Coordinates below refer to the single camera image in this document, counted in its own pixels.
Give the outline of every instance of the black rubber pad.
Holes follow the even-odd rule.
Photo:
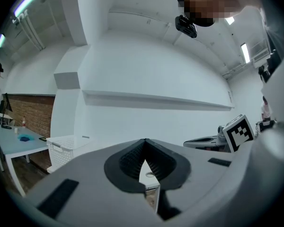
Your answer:
[[[222,165],[222,166],[227,166],[227,167],[229,167],[230,164],[231,164],[231,161],[221,160],[221,159],[217,159],[217,158],[211,158],[211,159],[208,160],[208,162],[218,164],[218,165]]]
[[[51,218],[56,218],[61,211],[67,200],[75,191],[79,182],[66,179],[64,180],[43,203],[40,204],[38,209]]]

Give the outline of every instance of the pipe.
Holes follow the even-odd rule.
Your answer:
[[[22,30],[24,31],[24,33],[26,34],[26,36],[28,37],[28,39],[30,40],[30,42],[34,45],[34,47],[36,47],[37,50],[40,50],[40,49],[38,48],[38,46],[35,45],[35,43],[32,41],[32,39],[28,36],[27,32],[25,31],[25,29],[24,29],[24,27],[23,27],[23,24],[22,24],[22,21],[21,21],[21,18],[22,18],[22,17],[24,17],[24,15],[23,15],[23,14],[20,14],[20,15],[18,16],[18,18],[17,18],[18,21],[19,21],[19,23],[20,23],[20,25],[21,25]]]
[[[180,38],[181,35],[182,35],[182,32],[179,31],[179,32],[178,32],[178,35],[177,35],[177,37],[176,37],[174,43],[172,43],[172,45],[176,45],[176,43],[177,43],[177,41],[178,41],[178,39]]]
[[[41,45],[42,49],[44,49],[45,47],[44,47],[42,41],[40,40],[40,38],[39,38],[37,32],[35,31],[35,28],[34,28],[34,26],[32,25],[32,22],[31,22],[30,19],[29,19],[27,10],[25,10],[24,15],[25,15],[26,21],[27,21],[27,23],[28,23],[28,25],[29,25],[29,28],[32,30],[33,35],[35,36],[35,38],[36,38],[36,40],[38,41],[38,43]]]
[[[56,26],[56,29],[57,29],[57,31],[59,32],[60,37],[63,37],[63,34],[62,34],[60,28],[58,27],[57,21],[56,21],[54,15],[53,15],[52,6],[51,6],[51,3],[50,3],[49,0],[47,0],[47,4],[48,4],[49,10],[50,10],[50,12],[51,12],[51,15],[52,15],[52,18],[53,18],[53,22],[54,22],[54,24],[55,24],[55,26]]]
[[[165,35],[167,34],[167,31],[169,30],[169,27],[170,27],[170,26],[171,26],[171,23],[168,23],[168,24],[167,24],[167,28],[166,28],[165,33],[164,33],[164,36],[162,37],[161,41],[164,40]]]
[[[136,13],[136,12],[128,12],[128,11],[119,11],[119,10],[109,10],[109,13],[125,13],[125,14],[133,14],[133,15],[138,15],[138,16],[141,16],[141,17],[147,17],[147,18],[151,18],[153,20],[156,20],[156,21],[159,21],[159,22],[162,22],[166,25],[168,25],[169,23],[167,22],[164,22],[158,18],[155,18],[155,17],[151,17],[151,16],[148,16],[148,15],[145,15],[145,14],[141,14],[141,13]]]
[[[30,26],[29,26],[29,24],[28,24],[28,22],[27,22],[26,19],[23,20],[23,24],[25,25],[25,27],[26,27],[26,29],[27,29],[27,32],[30,34],[32,41],[33,41],[34,44],[38,47],[38,49],[41,51],[41,50],[42,50],[42,47],[41,47],[41,45],[38,43],[37,39],[35,38],[35,36],[34,36],[34,34],[33,34],[33,32],[32,32],[32,30],[31,30],[31,28],[30,28]]]
[[[233,73],[235,73],[236,71],[246,67],[247,65],[251,65],[252,63],[244,63],[244,64],[240,64],[239,66],[235,67],[234,69],[231,69],[230,71],[226,72],[225,74],[222,75],[222,77],[227,76],[227,75],[232,75]]]

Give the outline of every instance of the white shelf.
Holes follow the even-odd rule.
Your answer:
[[[95,91],[95,90],[82,90],[85,94],[94,96],[98,99],[116,99],[124,101],[142,101],[142,102],[151,102],[151,103],[161,103],[169,105],[179,105],[184,107],[183,109],[189,110],[192,106],[202,106],[208,107],[208,110],[212,108],[213,110],[226,111],[233,108],[229,105],[221,105],[208,103],[203,101],[190,100],[185,98],[176,98],[168,96],[157,96],[157,95],[147,95],[147,94],[137,94],[137,93],[127,93],[127,92],[113,92],[113,91]]]

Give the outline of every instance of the white ceiling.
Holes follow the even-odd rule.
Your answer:
[[[220,19],[208,28],[196,26],[196,39],[181,34],[174,27],[175,17],[180,12],[177,0],[115,0],[108,17],[109,28],[163,39],[199,56],[221,75],[244,64],[240,47],[243,43],[248,45],[251,56],[263,49],[258,46],[252,50],[264,40],[261,16],[255,8],[246,7],[234,17],[231,25]]]
[[[34,29],[45,46],[59,39],[58,32],[53,29],[54,22],[48,1],[51,4],[53,16],[63,36],[70,36],[61,0],[33,0],[27,7],[28,14]],[[12,18],[9,18],[2,30],[7,40],[3,45],[3,51],[14,62],[36,51],[36,48],[29,42],[21,26],[12,23]]]
[[[45,44],[57,37],[53,29],[53,18],[48,7],[48,0],[34,0],[28,6],[28,14],[40,39]],[[53,15],[64,36],[70,35],[61,0],[49,0]],[[240,45],[247,43],[250,54],[263,50],[264,30],[259,12],[251,7],[245,8],[235,16],[235,22],[228,25],[220,19],[213,26],[196,26],[198,36],[192,39],[176,30],[175,17],[181,14],[177,0],[114,0],[108,14],[109,29],[132,31],[158,38],[181,49],[199,56],[221,75],[244,64]],[[14,61],[36,50],[29,42],[21,27],[11,22],[3,29],[9,43],[4,43],[5,54]]]

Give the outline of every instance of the black camera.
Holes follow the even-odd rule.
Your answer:
[[[197,29],[195,28],[195,25],[183,15],[176,17],[175,24],[178,31],[181,31],[191,38],[197,37]]]

